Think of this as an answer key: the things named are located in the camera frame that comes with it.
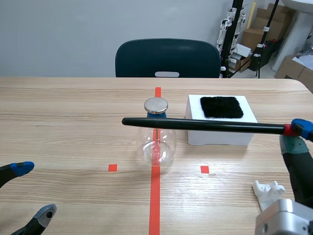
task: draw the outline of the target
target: black sponge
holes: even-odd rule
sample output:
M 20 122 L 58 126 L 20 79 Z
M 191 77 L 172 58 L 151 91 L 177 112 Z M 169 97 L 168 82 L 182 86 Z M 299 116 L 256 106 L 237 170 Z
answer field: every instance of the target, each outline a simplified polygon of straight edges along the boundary
M 244 116 L 235 97 L 202 97 L 200 102 L 206 118 L 242 118 Z

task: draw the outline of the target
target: silver jar lid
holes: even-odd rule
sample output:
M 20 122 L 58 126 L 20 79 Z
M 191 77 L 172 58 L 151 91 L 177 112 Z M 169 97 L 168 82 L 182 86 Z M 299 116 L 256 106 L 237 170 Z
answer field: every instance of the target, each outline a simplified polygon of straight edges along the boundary
M 167 101 L 160 97 L 152 97 L 145 102 L 145 110 L 149 114 L 163 114 L 167 108 Z

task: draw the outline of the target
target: clear glass jar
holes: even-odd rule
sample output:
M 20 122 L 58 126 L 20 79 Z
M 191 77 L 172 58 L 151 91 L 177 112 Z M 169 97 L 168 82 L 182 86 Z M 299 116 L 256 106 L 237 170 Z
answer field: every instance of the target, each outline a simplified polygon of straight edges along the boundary
M 144 108 L 149 118 L 166 118 L 168 103 L 165 99 L 148 99 Z M 176 151 L 175 130 L 139 128 L 137 133 L 137 154 L 147 165 L 169 166 Z
M 145 164 L 169 166 L 176 152 L 175 130 L 140 127 L 136 147 L 139 158 Z

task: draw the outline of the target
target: chair backrest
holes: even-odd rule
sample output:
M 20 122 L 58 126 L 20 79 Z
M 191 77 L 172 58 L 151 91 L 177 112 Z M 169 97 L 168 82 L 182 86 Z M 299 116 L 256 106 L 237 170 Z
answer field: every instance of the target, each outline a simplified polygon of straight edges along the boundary
M 178 72 L 179 77 L 217 78 L 221 58 L 212 44 L 184 39 L 129 41 L 116 53 L 116 77 L 156 77 L 159 71 Z

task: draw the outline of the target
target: black tripod pole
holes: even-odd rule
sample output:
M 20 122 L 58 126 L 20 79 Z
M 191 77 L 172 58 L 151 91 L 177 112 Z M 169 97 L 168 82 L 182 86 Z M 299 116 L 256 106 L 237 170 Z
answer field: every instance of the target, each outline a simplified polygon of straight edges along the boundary
M 224 38 L 224 44 L 221 52 L 221 58 L 222 58 L 222 66 L 226 67 L 226 71 L 223 71 L 223 77 L 228 76 L 228 58 L 230 53 L 230 48 L 234 40 L 234 35 L 236 32 L 237 23 L 240 17 L 241 9 L 243 7 L 244 0 L 234 0 L 232 7 L 236 8 L 236 14 L 234 21 L 232 22 L 231 27 L 228 28 L 225 38 Z
M 268 24 L 266 27 L 264 27 L 264 34 L 262 36 L 262 39 L 260 41 L 260 45 L 261 47 L 257 47 L 253 54 L 251 55 L 251 58 L 249 60 L 247 60 L 243 65 L 240 66 L 240 68 L 238 68 L 231 76 L 230 78 L 235 75 L 243 66 L 245 66 L 253 57 L 258 57 L 258 68 L 257 68 L 257 73 L 258 73 L 258 78 L 260 78 L 260 67 L 261 67 L 261 56 L 263 54 L 263 50 L 264 50 L 264 42 L 265 42 L 265 39 L 266 39 L 266 36 L 268 34 L 268 30 L 269 30 L 269 27 L 270 27 L 270 24 L 273 20 L 273 17 L 274 17 L 274 14 L 275 14 L 275 11 L 276 11 L 276 8 L 277 8 L 277 5 L 278 5 L 278 2 L 279 0 L 276 0 L 275 4 L 274 4 L 274 7 L 273 7 L 273 10 L 272 10 L 272 13 L 269 17 L 269 20 L 268 20 Z
M 272 13 L 270 14 L 270 17 L 269 17 L 269 20 L 268 20 L 268 24 L 266 25 L 266 27 L 264 27 L 264 34 L 263 34 L 263 37 L 261 39 L 261 42 L 259 43 L 262 47 L 257 47 L 256 48 L 256 53 L 258 55 L 258 68 L 257 68 L 257 71 L 258 71 L 258 78 L 260 78 L 260 67 L 261 67 L 261 56 L 263 54 L 263 51 L 264 51 L 264 42 L 265 42 L 265 39 L 266 39 L 266 36 L 268 34 L 268 31 L 269 31 L 269 27 L 270 27 L 270 23 L 272 22 L 273 20 L 273 17 L 274 17 L 274 14 L 275 14 L 275 11 L 276 11 L 276 8 L 277 8 L 277 5 L 278 5 L 278 2 L 279 0 L 276 0 L 275 4 L 274 4 L 274 8 L 272 10 Z

